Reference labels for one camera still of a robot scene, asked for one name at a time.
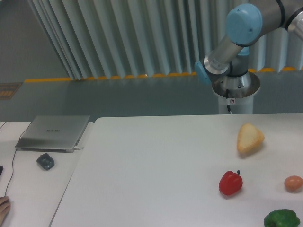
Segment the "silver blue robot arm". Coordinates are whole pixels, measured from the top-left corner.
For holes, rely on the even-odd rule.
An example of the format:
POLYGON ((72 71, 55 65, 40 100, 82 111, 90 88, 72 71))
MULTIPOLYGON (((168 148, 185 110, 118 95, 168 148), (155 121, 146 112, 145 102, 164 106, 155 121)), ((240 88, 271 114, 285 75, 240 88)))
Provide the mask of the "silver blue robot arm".
POLYGON ((250 0, 232 9, 225 21, 226 35, 202 60, 195 62, 198 78, 210 84, 231 71, 231 61, 263 35, 278 28, 303 37, 301 0, 250 0))

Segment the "person's hand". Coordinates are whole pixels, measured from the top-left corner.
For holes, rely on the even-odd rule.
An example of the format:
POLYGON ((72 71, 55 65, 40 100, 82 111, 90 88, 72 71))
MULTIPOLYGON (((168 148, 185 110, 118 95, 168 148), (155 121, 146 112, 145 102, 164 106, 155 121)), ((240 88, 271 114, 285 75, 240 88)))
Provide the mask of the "person's hand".
POLYGON ((9 201, 9 197, 1 197, 0 198, 0 224, 4 221, 4 218, 7 216, 7 214, 10 211, 11 203, 9 201))

